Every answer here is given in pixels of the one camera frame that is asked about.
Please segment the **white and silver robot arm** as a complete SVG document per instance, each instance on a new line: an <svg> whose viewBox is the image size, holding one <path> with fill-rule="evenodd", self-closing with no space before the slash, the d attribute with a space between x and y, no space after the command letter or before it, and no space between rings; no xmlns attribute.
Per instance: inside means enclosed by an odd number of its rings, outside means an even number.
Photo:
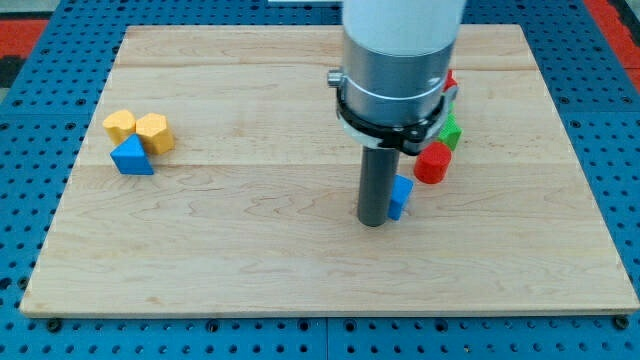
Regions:
<svg viewBox="0 0 640 360"><path fill-rule="evenodd" d="M455 97L445 87L465 0L345 0L341 66L327 75L345 132L418 155Z"/></svg>

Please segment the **red block behind arm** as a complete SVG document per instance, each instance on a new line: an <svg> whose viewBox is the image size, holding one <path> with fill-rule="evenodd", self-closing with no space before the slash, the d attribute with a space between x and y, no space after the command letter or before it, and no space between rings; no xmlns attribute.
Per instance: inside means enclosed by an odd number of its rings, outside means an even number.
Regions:
<svg viewBox="0 0 640 360"><path fill-rule="evenodd" d="M452 69L449 69L447 72L447 77L446 77L446 82L445 85L443 87L443 91L446 92L448 91L450 88L452 87L456 87L458 85L455 76L454 76L454 71Z"/></svg>

